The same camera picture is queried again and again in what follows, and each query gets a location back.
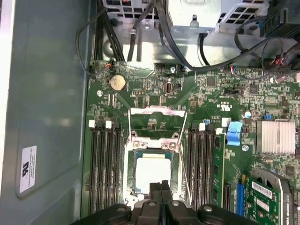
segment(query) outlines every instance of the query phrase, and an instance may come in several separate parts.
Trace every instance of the sticker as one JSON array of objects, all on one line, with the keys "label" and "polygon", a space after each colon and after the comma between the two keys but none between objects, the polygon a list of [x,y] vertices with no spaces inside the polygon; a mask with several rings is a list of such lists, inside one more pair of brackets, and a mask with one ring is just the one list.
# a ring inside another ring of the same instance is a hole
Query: sticker
[{"label": "sticker", "polygon": [[267,212],[270,211],[270,207],[267,204],[263,203],[262,201],[260,201],[258,199],[256,200],[256,204],[259,205],[260,207],[262,207]]},{"label": "sticker", "polygon": [[252,182],[252,188],[258,191],[259,193],[262,193],[263,195],[267,196],[268,198],[272,199],[272,192],[262,187],[261,185]]},{"label": "sticker", "polygon": [[32,146],[22,150],[20,193],[32,187],[36,176],[37,147]]}]

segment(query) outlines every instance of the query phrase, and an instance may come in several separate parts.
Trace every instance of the heatsink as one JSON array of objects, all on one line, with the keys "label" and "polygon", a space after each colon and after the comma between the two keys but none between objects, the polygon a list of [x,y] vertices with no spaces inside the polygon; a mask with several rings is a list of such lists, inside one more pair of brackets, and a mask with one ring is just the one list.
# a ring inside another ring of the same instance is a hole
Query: heatsink
[{"label": "heatsink", "polygon": [[257,151],[264,154],[295,154],[295,121],[257,122]]}]

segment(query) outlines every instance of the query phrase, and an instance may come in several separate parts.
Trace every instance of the motherboard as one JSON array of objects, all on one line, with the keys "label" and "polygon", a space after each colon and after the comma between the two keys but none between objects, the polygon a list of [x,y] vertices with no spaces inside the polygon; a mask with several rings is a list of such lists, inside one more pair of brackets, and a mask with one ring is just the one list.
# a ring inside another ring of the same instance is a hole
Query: motherboard
[{"label": "motherboard", "polygon": [[300,224],[299,139],[298,74],[253,82],[227,68],[115,62],[88,82],[82,217],[134,207],[166,180],[195,210],[212,203],[259,224]]}]

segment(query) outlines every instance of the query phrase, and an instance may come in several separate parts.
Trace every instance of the blue pcie slot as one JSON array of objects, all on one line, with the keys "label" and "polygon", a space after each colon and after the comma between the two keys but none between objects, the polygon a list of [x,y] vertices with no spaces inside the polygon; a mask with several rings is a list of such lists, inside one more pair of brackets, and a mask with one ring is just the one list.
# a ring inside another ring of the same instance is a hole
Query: blue pcie slot
[{"label": "blue pcie slot", "polygon": [[238,183],[236,213],[240,216],[244,216],[244,189],[245,186],[242,183]]}]

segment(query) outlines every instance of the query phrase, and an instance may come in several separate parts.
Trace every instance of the blue latch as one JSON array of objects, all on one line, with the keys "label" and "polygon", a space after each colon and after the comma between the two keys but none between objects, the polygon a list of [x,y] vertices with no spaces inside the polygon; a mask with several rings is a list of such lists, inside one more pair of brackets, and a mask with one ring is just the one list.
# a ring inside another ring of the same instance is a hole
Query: blue latch
[{"label": "blue latch", "polygon": [[242,126],[242,122],[230,122],[226,135],[228,145],[240,146],[240,133]]},{"label": "blue latch", "polygon": [[272,120],[273,119],[273,116],[272,115],[265,115],[263,117],[265,120]]}]

